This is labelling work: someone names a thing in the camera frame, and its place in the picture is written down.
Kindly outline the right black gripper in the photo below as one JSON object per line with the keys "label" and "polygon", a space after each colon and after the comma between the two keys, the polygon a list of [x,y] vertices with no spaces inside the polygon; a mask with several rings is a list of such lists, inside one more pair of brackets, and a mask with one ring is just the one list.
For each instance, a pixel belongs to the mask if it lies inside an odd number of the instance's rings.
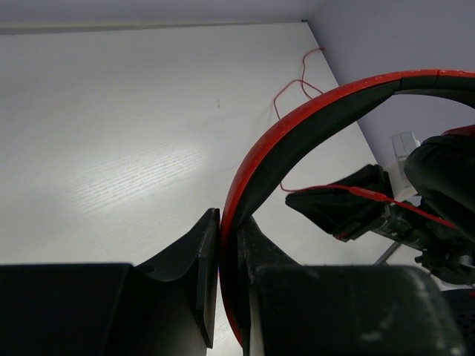
{"label": "right black gripper", "polygon": [[333,185],[293,191],[285,203],[344,242],[373,232],[429,256],[448,259],[474,253],[474,243],[456,229],[387,203],[384,194],[393,196],[388,173],[368,164]]}

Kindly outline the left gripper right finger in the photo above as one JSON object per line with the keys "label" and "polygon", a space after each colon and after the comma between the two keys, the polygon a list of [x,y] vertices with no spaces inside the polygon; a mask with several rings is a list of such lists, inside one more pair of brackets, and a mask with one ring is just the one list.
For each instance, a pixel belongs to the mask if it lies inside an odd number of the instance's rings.
{"label": "left gripper right finger", "polygon": [[249,219],[237,230],[245,355],[466,355],[433,280],[410,266],[303,266]]}

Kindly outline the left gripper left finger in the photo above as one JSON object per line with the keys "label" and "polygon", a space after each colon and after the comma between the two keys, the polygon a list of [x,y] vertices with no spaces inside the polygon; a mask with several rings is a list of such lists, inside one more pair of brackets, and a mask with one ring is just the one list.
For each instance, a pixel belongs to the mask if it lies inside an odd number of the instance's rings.
{"label": "left gripper left finger", "polygon": [[3,355],[204,355],[212,347],[220,212],[137,266],[1,267]]}

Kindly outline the red black headphones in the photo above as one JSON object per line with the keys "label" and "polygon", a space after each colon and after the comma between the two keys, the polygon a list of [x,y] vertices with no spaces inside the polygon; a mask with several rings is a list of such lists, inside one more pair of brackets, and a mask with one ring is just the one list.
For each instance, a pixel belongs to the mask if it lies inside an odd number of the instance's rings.
{"label": "red black headphones", "polygon": [[[312,149],[395,95],[422,95],[474,106],[474,74],[459,70],[411,70],[352,82],[308,101],[274,124],[241,163],[221,220],[220,287],[232,331],[242,331],[237,232]],[[474,243],[474,127],[426,139],[402,163],[414,194]],[[474,284],[453,285],[426,273],[442,292],[474,353]]]}

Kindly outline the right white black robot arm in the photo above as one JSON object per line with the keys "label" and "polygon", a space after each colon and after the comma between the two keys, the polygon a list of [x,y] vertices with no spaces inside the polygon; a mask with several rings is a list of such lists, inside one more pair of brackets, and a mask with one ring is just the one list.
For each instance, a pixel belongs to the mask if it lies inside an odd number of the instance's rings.
{"label": "right white black robot arm", "polygon": [[397,202],[380,165],[365,165],[329,185],[290,191],[285,203],[337,240],[356,240],[371,231],[420,251],[416,263],[440,280],[474,284],[474,243],[426,202]]}

